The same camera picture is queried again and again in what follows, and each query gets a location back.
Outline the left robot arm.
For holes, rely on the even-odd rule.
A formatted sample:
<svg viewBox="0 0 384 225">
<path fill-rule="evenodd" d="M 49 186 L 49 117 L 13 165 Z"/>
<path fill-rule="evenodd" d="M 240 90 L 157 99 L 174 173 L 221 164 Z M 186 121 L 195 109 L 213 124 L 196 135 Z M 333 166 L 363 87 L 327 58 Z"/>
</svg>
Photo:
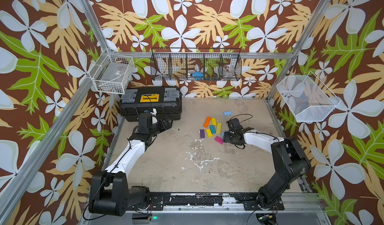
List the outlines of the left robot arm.
<svg viewBox="0 0 384 225">
<path fill-rule="evenodd" d="M 147 209 L 151 206 L 150 189 L 144 186 L 129 187 L 128 176 L 158 134 L 172 128 L 174 120 L 143 113 L 139 115 L 138 122 L 124 151 L 105 170 L 93 175 L 87 207 L 91 214 L 123 216 L 130 209 Z"/>
</svg>

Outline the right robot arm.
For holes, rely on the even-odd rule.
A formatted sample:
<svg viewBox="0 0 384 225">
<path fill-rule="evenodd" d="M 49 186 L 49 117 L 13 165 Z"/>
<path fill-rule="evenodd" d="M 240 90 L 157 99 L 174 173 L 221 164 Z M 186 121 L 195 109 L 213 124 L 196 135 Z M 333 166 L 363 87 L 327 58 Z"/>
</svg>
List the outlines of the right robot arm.
<svg viewBox="0 0 384 225">
<path fill-rule="evenodd" d="M 228 120 L 227 126 L 229 130 L 224 133 L 225 143 L 243 148 L 252 145 L 272 154 L 275 173 L 258 191 L 256 206 L 259 208 L 266 209 L 276 204 L 291 183 L 312 168 L 303 148 L 294 137 L 275 137 L 253 128 L 244 128 L 237 118 Z"/>
</svg>

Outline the magenta block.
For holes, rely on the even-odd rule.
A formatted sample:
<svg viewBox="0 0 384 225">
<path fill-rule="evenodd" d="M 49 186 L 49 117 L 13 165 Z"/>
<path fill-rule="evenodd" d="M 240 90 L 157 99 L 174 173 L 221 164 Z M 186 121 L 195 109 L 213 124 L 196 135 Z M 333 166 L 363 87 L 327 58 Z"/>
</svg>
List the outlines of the magenta block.
<svg viewBox="0 0 384 225">
<path fill-rule="evenodd" d="M 219 136 L 216 136 L 216 137 L 215 137 L 215 141 L 218 142 L 218 143 L 221 144 L 221 145 L 224 144 L 224 140 L 223 140 L 221 137 L 219 137 Z"/>
</svg>

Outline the long yellow block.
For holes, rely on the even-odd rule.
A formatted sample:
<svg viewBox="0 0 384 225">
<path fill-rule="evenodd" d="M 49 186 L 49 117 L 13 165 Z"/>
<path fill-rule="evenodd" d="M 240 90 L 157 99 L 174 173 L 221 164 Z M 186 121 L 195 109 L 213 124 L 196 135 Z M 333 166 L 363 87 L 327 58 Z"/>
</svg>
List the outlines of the long yellow block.
<svg viewBox="0 0 384 225">
<path fill-rule="evenodd" d="M 216 133 L 221 134 L 221 129 L 222 129 L 222 123 L 217 123 Z"/>
</svg>

